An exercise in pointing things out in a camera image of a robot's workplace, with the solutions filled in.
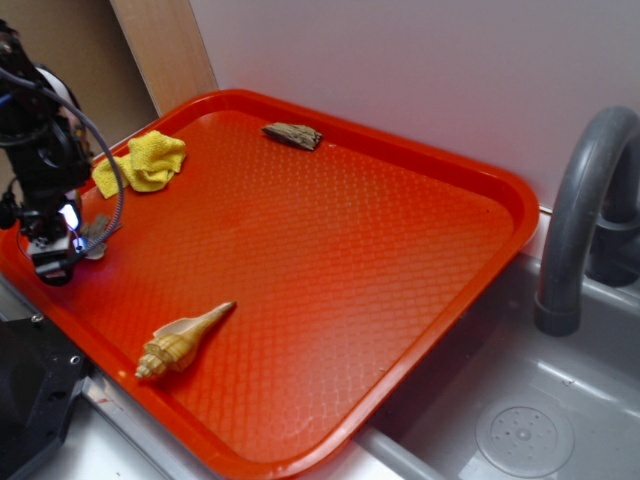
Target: piece of bark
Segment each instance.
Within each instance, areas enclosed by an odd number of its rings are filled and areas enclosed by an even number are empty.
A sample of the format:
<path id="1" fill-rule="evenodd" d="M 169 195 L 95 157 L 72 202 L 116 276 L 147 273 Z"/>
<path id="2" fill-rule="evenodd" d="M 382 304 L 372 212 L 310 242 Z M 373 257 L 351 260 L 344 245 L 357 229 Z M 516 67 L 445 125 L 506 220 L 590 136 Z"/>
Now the piece of bark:
<path id="1" fill-rule="evenodd" d="M 315 150 L 322 139 L 322 134 L 311 127 L 289 123 L 267 125 L 262 132 L 280 143 L 309 151 Z"/>

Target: sink drain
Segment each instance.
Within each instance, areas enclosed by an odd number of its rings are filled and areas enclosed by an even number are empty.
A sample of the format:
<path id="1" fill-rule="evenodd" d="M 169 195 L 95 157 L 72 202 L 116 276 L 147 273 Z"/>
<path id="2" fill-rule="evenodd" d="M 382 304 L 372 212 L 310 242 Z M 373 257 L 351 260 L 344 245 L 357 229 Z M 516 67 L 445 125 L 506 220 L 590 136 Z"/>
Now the sink drain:
<path id="1" fill-rule="evenodd" d="M 552 405 L 526 396 L 503 398 L 484 410 L 476 439 L 491 464 L 521 478 L 557 471 L 573 451 L 569 421 Z"/>

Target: black machine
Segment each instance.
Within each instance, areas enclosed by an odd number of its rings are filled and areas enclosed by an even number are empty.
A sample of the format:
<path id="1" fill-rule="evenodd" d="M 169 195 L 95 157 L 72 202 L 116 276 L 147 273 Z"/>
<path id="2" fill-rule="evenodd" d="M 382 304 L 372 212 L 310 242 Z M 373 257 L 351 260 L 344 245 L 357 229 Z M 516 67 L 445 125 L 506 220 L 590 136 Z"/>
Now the black machine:
<path id="1" fill-rule="evenodd" d="M 82 224 L 77 189 L 89 179 L 92 165 L 86 129 L 104 150 L 119 188 L 111 222 L 90 240 L 77 232 Z M 122 179 L 104 139 L 71 91 L 46 68 L 31 63 L 17 32 L 3 20 L 0 148 L 15 174 L 0 198 L 0 228 L 18 222 L 17 235 L 28 241 L 23 253 L 37 277 L 49 285 L 65 285 L 74 266 L 118 225 Z M 13 192 L 16 182 L 22 190 L 20 203 Z M 0 478 L 26 478 L 62 445 L 87 369 L 84 354 L 44 315 L 0 320 Z"/>
<path id="2" fill-rule="evenodd" d="M 89 245 L 78 238 L 82 218 L 76 189 L 89 179 L 92 163 L 85 126 L 113 165 L 108 147 L 71 91 L 46 68 L 34 66 L 18 33 L 0 20 L 0 148 L 16 176 L 0 200 L 0 228 L 19 221 L 35 273 L 50 285 L 71 280 L 74 265 L 113 232 L 122 208 L 120 193 L 104 235 Z M 12 191 L 15 181 L 22 189 L 21 205 Z"/>

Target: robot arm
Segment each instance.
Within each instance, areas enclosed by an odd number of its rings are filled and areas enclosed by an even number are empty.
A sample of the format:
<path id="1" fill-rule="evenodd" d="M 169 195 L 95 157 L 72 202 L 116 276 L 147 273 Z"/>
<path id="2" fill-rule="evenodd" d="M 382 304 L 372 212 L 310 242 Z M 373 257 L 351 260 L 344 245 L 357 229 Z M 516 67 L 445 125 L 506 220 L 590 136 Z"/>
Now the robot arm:
<path id="1" fill-rule="evenodd" d="M 82 223 L 75 189 L 91 175 L 86 124 L 90 121 L 73 94 L 55 75 L 29 61 L 17 32 L 0 20 L 0 148 L 7 152 L 14 181 L 23 192 L 19 206 L 13 181 L 9 184 L 0 200 L 0 228 L 19 221 L 35 272 L 50 285 L 69 282 L 75 263 L 90 249 L 73 241 L 73 230 Z M 108 152 L 99 134 L 96 138 Z M 116 217 L 121 208 L 120 195 Z"/>

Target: tray rim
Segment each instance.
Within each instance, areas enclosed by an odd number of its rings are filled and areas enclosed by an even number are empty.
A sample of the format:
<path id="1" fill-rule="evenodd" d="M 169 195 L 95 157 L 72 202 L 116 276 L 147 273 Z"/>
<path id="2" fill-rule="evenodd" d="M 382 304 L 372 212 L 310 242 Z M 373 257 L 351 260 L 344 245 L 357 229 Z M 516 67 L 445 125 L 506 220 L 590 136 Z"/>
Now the tray rim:
<path id="1" fill-rule="evenodd" d="M 206 427 L 196 424 L 197 421 L 184 422 L 184 419 L 177 412 L 185 409 L 170 395 L 156 390 L 150 385 L 141 385 L 132 376 L 120 375 L 117 368 L 104 369 L 105 373 L 215 472 L 243 479 L 282 478 L 299 474 L 331 457 L 342 444 L 349 440 L 373 414 L 376 407 L 393 391 L 393 388 L 389 388 L 389 384 L 395 387 L 410 373 L 437 341 L 455 324 L 455 320 L 451 321 L 450 318 L 452 316 L 457 318 L 463 313 L 529 240 L 538 223 L 539 205 L 535 194 L 524 181 L 499 167 L 480 163 L 462 155 L 247 90 L 221 90 L 195 97 L 158 118 L 131 137 L 142 135 L 151 130 L 159 130 L 166 135 L 172 135 L 197 118 L 224 110 L 241 111 L 264 118 L 266 122 L 304 123 L 321 131 L 324 135 L 324 141 L 353 148 L 360 153 L 376 158 L 384 156 L 380 152 L 402 153 L 405 158 L 403 162 L 391 162 L 387 158 L 379 158 L 379 160 L 396 164 L 402 168 L 409 168 L 420 174 L 491 198 L 508 210 L 514 224 L 513 233 L 502 245 L 502 248 L 440 312 L 429 328 L 415 339 L 385 375 L 347 413 L 341 423 L 334 427 L 314 448 L 286 460 L 266 463 L 251 462 L 236 454 Z M 113 154 L 119 156 L 126 154 L 126 143 L 131 137 L 116 144 L 112 148 Z M 100 161 L 102 158 L 104 158 L 103 155 L 96 160 Z M 459 175 L 463 171 L 470 178 Z M 464 177 L 463 185 L 460 184 L 462 177 Z M 3 236 L 11 235 L 12 232 L 15 234 L 13 230 L 10 230 Z M 63 313 L 62 309 L 59 309 L 45 294 L 45 291 L 49 290 L 38 291 L 33 286 L 37 281 L 35 276 L 33 282 L 30 282 L 29 279 L 22 278 L 22 273 L 12 265 L 12 262 L 2 258 L 0 263 L 2 271 L 7 274 L 9 280 L 50 318 L 55 319 L 57 314 Z M 77 344 L 82 345 L 85 352 L 91 352 L 88 355 L 99 368 L 102 368 L 100 365 L 105 364 L 128 365 L 128 360 L 124 360 L 124 355 L 119 350 L 109 343 L 105 345 L 99 341 L 101 334 L 90 325 L 67 325 L 66 322 L 64 323 L 59 327 L 68 336 L 74 338 Z"/>

